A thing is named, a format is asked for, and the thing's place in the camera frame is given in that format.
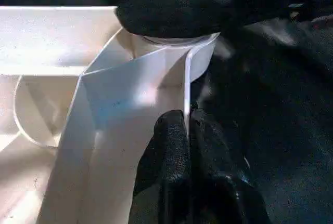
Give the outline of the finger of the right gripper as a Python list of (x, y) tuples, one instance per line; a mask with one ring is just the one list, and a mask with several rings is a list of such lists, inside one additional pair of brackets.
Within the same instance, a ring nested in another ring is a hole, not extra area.
[(116, 16), (136, 35), (194, 38), (244, 23), (242, 0), (121, 0)]

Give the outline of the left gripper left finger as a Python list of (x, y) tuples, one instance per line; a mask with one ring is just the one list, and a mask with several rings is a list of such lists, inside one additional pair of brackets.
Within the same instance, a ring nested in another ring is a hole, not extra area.
[(191, 164), (181, 110), (163, 113), (139, 160), (129, 223), (190, 223)]

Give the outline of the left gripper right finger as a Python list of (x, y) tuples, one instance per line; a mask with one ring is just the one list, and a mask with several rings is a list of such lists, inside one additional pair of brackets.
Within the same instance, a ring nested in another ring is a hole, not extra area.
[(195, 223), (270, 223), (235, 124), (202, 109), (189, 120)]

